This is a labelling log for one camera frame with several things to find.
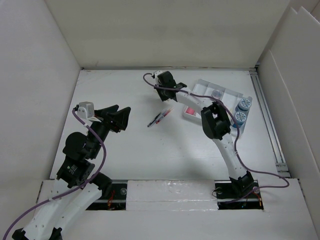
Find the white table surface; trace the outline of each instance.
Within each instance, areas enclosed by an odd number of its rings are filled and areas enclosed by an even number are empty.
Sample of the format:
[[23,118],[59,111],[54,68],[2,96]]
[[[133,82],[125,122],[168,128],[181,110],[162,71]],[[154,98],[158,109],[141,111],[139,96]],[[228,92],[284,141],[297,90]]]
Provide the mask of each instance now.
[[[202,127],[183,117],[184,105],[173,100],[162,102],[155,90],[142,80],[154,70],[82,70],[75,87],[70,109],[55,157],[50,178],[54,179],[65,155],[62,150],[73,132],[86,129],[71,110],[79,102],[93,102],[95,109],[119,105],[131,107],[126,131],[110,132],[105,145],[108,151],[102,172],[112,179],[125,180],[228,180],[228,170],[215,144]],[[238,152],[248,167],[276,173],[275,156],[266,125],[248,71],[231,69],[169,69],[176,82],[191,89],[196,80],[221,85],[251,96],[252,107],[245,131],[238,141]],[[147,124],[163,108],[173,111],[159,124]],[[92,162],[99,165],[102,150]]]
[[308,212],[86,211],[68,240],[317,240]]

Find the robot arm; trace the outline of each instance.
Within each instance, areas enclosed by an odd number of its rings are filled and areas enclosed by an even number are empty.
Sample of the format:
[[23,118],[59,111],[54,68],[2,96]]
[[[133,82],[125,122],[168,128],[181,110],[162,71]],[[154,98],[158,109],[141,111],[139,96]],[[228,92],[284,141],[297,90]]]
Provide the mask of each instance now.
[[152,77],[159,87],[172,89],[165,90],[155,88],[162,101],[173,99],[178,103],[192,108],[201,115],[204,134],[212,139],[218,147],[227,166],[235,194],[238,197],[242,197],[252,190],[253,177],[238,160],[230,134],[230,120],[226,110],[221,104],[219,102],[212,102],[208,98],[190,95],[191,90],[183,83],[176,84],[176,81],[169,71],[156,71]]
[[[118,133],[127,128],[131,108],[118,108],[118,105],[114,105],[94,110],[93,103],[81,102],[75,110],[78,117],[94,121],[90,127],[104,141],[110,131]],[[112,180],[104,174],[99,172],[86,184],[95,167],[88,160],[95,159],[101,147],[99,140],[91,132],[87,135],[74,132],[67,137],[63,149],[65,160],[54,180],[50,201],[40,208],[28,225],[13,233],[14,240],[61,240],[89,205],[101,196],[108,195]],[[75,190],[83,185],[82,190]],[[75,191],[57,198],[70,190]]]

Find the white panel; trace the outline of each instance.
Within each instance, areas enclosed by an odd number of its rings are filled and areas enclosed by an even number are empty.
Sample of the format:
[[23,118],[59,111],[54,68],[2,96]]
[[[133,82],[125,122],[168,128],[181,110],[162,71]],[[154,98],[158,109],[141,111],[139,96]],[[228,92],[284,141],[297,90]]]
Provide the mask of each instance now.
[[[102,172],[111,179],[127,180],[229,180],[227,166],[217,146],[206,137],[201,125],[184,118],[184,105],[174,100],[162,102],[142,76],[154,70],[81,71],[64,131],[51,172],[56,177],[65,155],[62,150],[72,132],[86,134],[71,110],[83,101],[92,101],[95,109],[118,104],[131,107],[128,127],[110,132],[104,141],[108,150]],[[251,168],[276,173],[275,155],[258,105],[248,71],[225,69],[170,69],[175,80],[193,88],[198,79],[221,85],[252,97],[245,131],[238,141],[238,152]],[[148,123],[164,108],[173,111],[159,124]],[[97,165],[102,151],[92,162]]]
[[[297,179],[287,179],[287,188],[263,188],[261,197],[266,213],[307,212],[308,208]],[[283,186],[282,179],[269,176],[259,181],[260,186]]]
[[283,25],[271,52],[320,167],[320,23],[301,8]]
[[46,0],[82,67],[254,67],[289,0]]
[[127,211],[217,211],[213,180],[128,181]]
[[[14,220],[36,204],[41,183],[41,180],[35,179],[15,179],[5,184],[0,184],[1,239]],[[16,229],[23,228],[31,220],[32,216],[33,213],[31,212],[21,219],[9,233],[7,239],[11,239]]]
[[317,240],[307,212],[86,211],[68,240]]
[[0,182],[48,177],[79,70],[43,0],[0,1]]
[[284,11],[281,19],[279,20],[277,26],[275,27],[268,43],[266,44],[263,53],[261,54],[260,58],[259,58],[259,62],[262,61],[262,59],[264,58],[265,54],[268,52],[268,50],[272,47],[272,45],[275,42],[275,39],[277,38],[277,35],[279,33],[279,30],[282,28],[287,15],[290,11],[290,8],[293,8],[295,11],[298,11],[300,9],[300,7],[304,7],[308,12],[311,12],[315,6],[317,5],[317,3],[319,2],[319,0],[291,0],[286,8],[286,10]]
[[286,163],[293,177],[299,178],[317,232],[320,233],[320,173],[300,123],[289,91],[269,51],[260,67],[259,78]]

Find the plastic tray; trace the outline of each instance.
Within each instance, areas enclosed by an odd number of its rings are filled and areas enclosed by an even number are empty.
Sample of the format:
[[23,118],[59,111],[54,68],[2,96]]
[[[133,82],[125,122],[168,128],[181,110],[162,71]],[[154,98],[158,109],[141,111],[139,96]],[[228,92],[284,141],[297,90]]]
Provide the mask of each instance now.
[[[238,102],[241,99],[248,99],[252,103],[252,97],[251,96],[244,96],[240,92],[236,92],[236,91],[230,90],[228,88],[225,88],[223,86],[214,84],[214,83],[209,82],[209,81],[205,81],[203,79],[199,79],[196,82],[192,92],[194,94],[198,94],[198,95],[209,95],[209,96],[211,96],[211,94],[212,94],[212,92],[214,90],[219,90],[221,92],[220,100],[223,102],[224,105],[227,106],[227,108],[230,110],[230,112],[232,114],[235,114],[236,106],[238,105]],[[198,113],[195,112],[194,114],[190,114],[188,112],[190,112],[190,109],[189,109],[188,106],[185,106],[183,108],[183,116],[185,118],[187,118],[187,119],[190,119],[191,121],[193,121],[195,123],[201,124],[201,116]],[[249,118],[249,113],[250,113],[250,109],[245,113],[246,117],[247,117],[247,121],[248,121],[248,118]],[[240,134],[242,134],[244,132],[246,124],[247,124],[247,121],[240,127]],[[231,133],[233,135],[237,134],[237,129],[236,128],[234,128],[232,126],[230,128],[231,128]]]

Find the marker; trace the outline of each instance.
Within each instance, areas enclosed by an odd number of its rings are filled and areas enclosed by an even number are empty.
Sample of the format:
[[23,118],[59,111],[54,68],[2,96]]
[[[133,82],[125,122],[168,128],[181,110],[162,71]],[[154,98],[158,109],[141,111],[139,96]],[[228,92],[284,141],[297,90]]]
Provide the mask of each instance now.
[[168,109],[163,109],[161,112],[159,112],[159,114],[157,116],[155,116],[155,118],[148,124],[148,128],[151,127],[153,124],[155,124],[157,122],[157,120],[161,117],[161,115],[163,113],[166,113],[168,111]]
[[172,111],[173,107],[170,108],[166,113],[162,114],[162,116],[155,122],[156,124],[160,123],[160,121],[167,116],[171,111]]

